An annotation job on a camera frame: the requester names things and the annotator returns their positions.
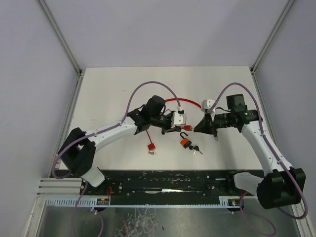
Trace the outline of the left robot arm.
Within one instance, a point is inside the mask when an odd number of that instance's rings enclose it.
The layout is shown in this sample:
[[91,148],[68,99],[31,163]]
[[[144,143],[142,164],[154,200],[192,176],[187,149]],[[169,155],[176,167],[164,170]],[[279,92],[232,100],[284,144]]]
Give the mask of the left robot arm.
[[165,134],[179,132],[186,124],[186,115],[181,106],[166,115],[164,108],[165,100],[154,95],[145,105],[127,113],[123,120],[91,131],[77,127],[69,133],[57,158],[65,164],[71,176],[98,187],[105,181],[105,176],[93,165],[96,152],[119,139],[146,131],[150,126],[161,128]]

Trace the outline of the red padlock with thin cable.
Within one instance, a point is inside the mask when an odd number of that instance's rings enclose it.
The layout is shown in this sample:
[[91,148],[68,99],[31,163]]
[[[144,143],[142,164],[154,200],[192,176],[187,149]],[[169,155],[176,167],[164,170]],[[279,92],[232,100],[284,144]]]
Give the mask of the red padlock with thin cable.
[[176,126],[175,128],[179,132],[182,132],[182,131],[193,131],[194,130],[194,128],[191,125]]

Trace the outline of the thick red cable lock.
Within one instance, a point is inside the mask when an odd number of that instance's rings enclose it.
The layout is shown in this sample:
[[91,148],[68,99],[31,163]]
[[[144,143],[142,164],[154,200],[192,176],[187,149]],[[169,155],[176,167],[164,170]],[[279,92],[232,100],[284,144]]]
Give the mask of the thick red cable lock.
[[[201,105],[198,104],[197,102],[193,101],[193,100],[190,100],[190,99],[185,99],[185,98],[178,98],[179,101],[184,101],[184,102],[187,102],[187,103],[191,103],[197,107],[199,107],[201,109]],[[165,102],[171,102],[171,101],[176,101],[176,98],[169,98],[169,99],[165,99]]]

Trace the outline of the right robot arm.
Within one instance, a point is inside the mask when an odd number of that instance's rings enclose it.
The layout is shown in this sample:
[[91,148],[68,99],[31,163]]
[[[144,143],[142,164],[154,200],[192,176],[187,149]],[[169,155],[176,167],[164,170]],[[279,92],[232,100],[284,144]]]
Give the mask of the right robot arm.
[[256,196],[265,209],[306,202],[304,171],[294,168],[282,155],[263,126],[258,110],[249,110],[242,94],[227,96],[226,113],[216,114],[214,106],[215,101],[203,100],[204,117],[194,132],[216,137],[220,128],[236,128],[251,145],[264,172],[264,177],[260,178],[238,171],[233,174],[235,187]]

